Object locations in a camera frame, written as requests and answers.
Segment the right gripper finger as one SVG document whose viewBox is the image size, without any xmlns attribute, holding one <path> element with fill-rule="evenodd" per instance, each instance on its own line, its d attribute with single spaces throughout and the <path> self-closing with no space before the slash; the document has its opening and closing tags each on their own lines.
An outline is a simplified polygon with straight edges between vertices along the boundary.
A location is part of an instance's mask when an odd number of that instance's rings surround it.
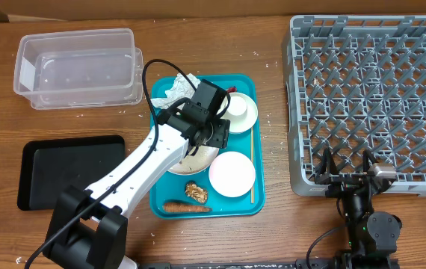
<svg viewBox="0 0 426 269">
<path fill-rule="evenodd" d="M 327 147 L 323 151 L 320 166 L 316 169 L 315 184 L 331 184 L 333 177 L 338 174 L 339 170 L 333 160 L 333 155 Z"/>
<path fill-rule="evenodd" d="M 364 174 L 374 175 L 374 164 L 377 163 L 377 159 L 369 149 L 365 149 L 362 152 L 362 169 Z"/>
</svg>

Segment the white plastic cup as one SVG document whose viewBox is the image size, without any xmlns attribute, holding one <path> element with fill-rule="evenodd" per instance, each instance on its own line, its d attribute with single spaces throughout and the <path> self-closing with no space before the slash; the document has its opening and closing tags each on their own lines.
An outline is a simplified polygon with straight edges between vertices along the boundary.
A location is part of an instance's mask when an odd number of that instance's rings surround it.
<svg viewBox="0 0 426 269">
<path fill-rule="evenodd" d="M 247 103 L 241 96 L 232 96 L 227 110 L 233 117 L 242 117 L 247 112 Z"/>
</svg>

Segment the pink plastic bowl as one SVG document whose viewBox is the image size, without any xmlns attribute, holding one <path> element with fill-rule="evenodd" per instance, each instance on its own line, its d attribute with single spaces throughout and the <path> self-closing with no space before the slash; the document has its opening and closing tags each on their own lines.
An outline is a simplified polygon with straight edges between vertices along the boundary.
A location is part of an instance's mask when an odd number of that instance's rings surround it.
<svg viewBox="0 0 426 269">
<path fill-rule="evenodd" d="M 250 159 L 240 152 L 219 154 L 210 164 L 209 181 L 221 196 L 243 196 L 250 191 L 253 181 Z"/>
</svg>

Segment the brown food scrap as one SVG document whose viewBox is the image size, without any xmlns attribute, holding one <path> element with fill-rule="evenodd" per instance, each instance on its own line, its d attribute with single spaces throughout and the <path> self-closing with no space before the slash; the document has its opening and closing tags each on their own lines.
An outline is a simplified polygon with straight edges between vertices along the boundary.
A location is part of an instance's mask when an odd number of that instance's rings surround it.
<svg viewBox="0 0 426 269">
<path fill-rule="evenodd" d="M 208 191 L 198 186 L 195 182 L 188 182 L 186 184 L 185 195 L 201 204 L 205 204 L 209 196 Z"/>
</svg>

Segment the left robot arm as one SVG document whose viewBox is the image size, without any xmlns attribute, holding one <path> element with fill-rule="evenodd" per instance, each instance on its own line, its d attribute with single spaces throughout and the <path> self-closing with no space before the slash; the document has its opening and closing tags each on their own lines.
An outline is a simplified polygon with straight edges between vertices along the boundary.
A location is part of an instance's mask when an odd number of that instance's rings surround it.
<svg viewBox="0 0 426 269">
<path fill-rule="evenodd" d="M 152 113 L 140 146 L 107 176 L 58 198 L 45 243 L 38 249 L 62 268 L 136 268 L 126 256 L 129 217 L 150 188 L 199 146 L 224 148 L 228 96 L 217 101 L 182 98 Z"/>
</svg>

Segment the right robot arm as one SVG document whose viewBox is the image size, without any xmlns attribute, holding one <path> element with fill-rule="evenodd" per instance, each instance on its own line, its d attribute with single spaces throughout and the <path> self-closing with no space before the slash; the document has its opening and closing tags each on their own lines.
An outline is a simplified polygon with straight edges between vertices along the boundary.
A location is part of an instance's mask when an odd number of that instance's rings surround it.
<svg viewBox="0 0 426 269">
<path fill-rule="evenodd" d="M 384 211 L 375 211 L 372 205 L 372 197 L 387 191 L 396 176 L 391 164 L 378 161 L 368 149 L 362 153 L 361 173 L 341 174 L 331 151 L 324 150 L 315 184 L 327 186 L 325 197 L 336 199 L 336 209 L 345 224 L 313 241 L 306 253 L 308 268 L 313 267 L 311 252 L 314 246 L 341 229 L 348 232 L 349 248 L 338 251 L 333 258 L 323 262 L 326 268 L 399 267 L 398 261 L 390 259 L 390 255 L 397 251 L 401 219 Z"/>
</svg>

